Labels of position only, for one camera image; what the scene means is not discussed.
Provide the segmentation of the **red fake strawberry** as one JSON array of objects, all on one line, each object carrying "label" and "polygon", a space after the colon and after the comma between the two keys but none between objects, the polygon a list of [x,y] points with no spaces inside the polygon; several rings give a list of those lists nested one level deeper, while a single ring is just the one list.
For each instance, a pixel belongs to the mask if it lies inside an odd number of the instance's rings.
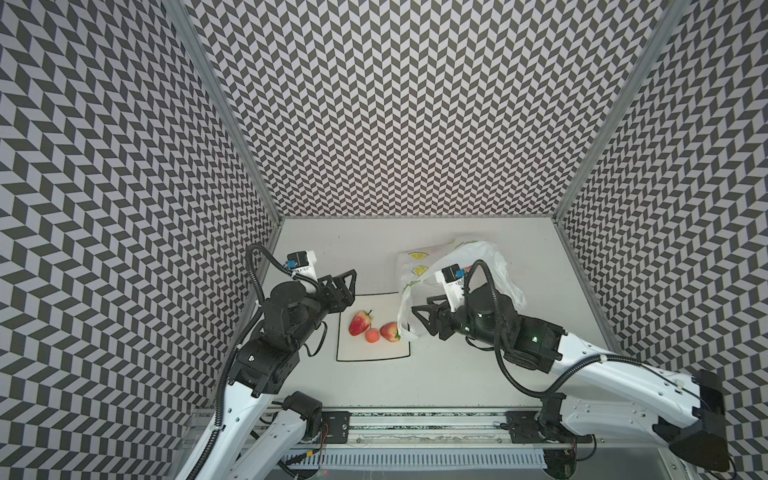
[{"label": "red fake strawberry", "polygon": [[359,311],[354,315],[349,324],[349,334],[352,336],[364,334],[371,328],[371,324],[371,312]]},{"label": "red fake strawberry", "polygon": [[379,328],[380,336],[388,342],[398,342],[401,339],[398,324],[396,322],[387,323]]}]

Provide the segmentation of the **white plastic bag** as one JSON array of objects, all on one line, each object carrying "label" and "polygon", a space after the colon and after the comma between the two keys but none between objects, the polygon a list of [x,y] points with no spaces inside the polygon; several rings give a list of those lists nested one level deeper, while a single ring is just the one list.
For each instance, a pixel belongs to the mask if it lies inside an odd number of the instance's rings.
[{"label": "white plastic bag", "polygon": [[512,346],[523,333],[523,291],[497,245],[480,238],[422,247],[397,256],[401,300],[396,324],[405,338],[454,334]]}]

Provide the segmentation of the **small red fake fruit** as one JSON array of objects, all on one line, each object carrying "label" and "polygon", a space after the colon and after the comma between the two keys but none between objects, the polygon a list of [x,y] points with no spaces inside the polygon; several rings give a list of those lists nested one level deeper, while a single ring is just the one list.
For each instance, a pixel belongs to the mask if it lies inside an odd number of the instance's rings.
[{"label": "small red fake fruit", "polygon": [[368,343],[377,343],[381,339],[381,335],[378,329],[371,328],[365,332],[365,339]]}]

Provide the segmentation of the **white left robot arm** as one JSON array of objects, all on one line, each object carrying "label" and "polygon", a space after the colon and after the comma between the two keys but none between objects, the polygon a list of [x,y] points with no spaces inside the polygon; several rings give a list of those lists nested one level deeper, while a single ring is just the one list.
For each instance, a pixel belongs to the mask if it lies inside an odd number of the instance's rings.
[{"label": "white left robot arm", "polygon": [[296,391],[278,394],[309,337],[330,313],[355,301],[357,273],[276,285],[257,310],[262,328],[225,364],[214,414],[177,476],[180,479],[264,479],[289,451],[320,433],[321,401]]}]

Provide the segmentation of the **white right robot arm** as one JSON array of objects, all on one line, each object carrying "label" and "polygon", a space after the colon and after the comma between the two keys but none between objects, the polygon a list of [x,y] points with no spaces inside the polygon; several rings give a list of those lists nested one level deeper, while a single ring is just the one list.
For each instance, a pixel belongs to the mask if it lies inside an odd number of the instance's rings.
[{"label": "white right robot arm", "polygon": [[510,297],[488,285],[460,302],[430,297],[411,311],[430,335],[461,334],[493,352],[505,378],[541,401],[535,424],[543,440],[636,438],[665,445],[707,471],[732,465],[723,381],[715,372],[671,372],[596,347],[520,314]]}]

